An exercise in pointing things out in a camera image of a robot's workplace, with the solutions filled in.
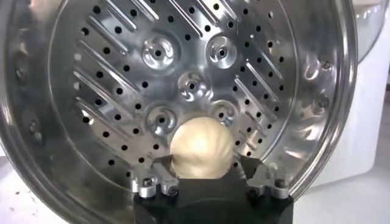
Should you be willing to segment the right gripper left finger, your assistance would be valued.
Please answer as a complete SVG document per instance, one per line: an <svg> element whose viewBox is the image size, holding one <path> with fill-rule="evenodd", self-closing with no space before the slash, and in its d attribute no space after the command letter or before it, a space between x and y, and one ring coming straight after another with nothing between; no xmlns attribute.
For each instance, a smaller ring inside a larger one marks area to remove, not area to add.
<svg viewBox="0 0 390 224"><path fill-rule="evenodd" d="M175 197L179 191L179 179L171 162L172 155L168 155L136 166L132 171L132 193L140 198L153 198L158 194Z"/></svg>

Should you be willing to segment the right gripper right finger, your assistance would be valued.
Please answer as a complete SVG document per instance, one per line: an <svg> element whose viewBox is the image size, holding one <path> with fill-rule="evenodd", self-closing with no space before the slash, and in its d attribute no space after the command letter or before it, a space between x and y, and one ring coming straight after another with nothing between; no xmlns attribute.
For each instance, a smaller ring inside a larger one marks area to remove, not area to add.
<svg viewBox="0 0 390 224"><path fill-rule="evenodd" d="M289 197L289 184L286 169L274 163L264 163L248 156L237 157L237 169L245 180L249 192L256 197L270 194L284 200Z"/></svg>

